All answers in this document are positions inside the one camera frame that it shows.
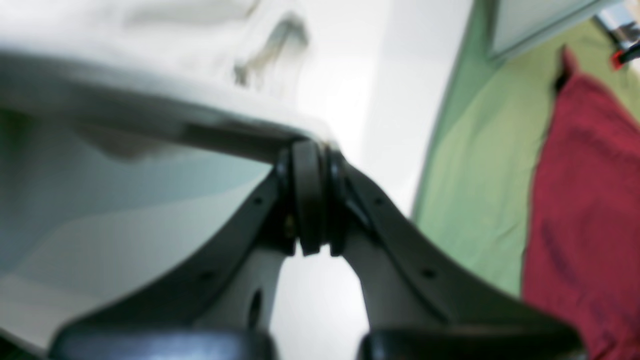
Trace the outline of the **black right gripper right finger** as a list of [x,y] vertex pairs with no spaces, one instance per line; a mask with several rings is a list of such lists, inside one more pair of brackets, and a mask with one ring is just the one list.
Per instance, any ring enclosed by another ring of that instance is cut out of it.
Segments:
[[566,323],[496,289],[423,235],[370,178],[327,153],[332,255],[359,279],[369,332],[359,360],[569,360]]

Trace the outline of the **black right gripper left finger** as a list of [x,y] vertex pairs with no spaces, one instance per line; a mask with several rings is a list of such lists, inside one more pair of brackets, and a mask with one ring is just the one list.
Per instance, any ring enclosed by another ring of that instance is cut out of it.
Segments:
[[323,153],[284,148],[269,175],[201,248],[165,275],[80,317],[51,360],[274,360],[268,333],[281,266],[325,243]]

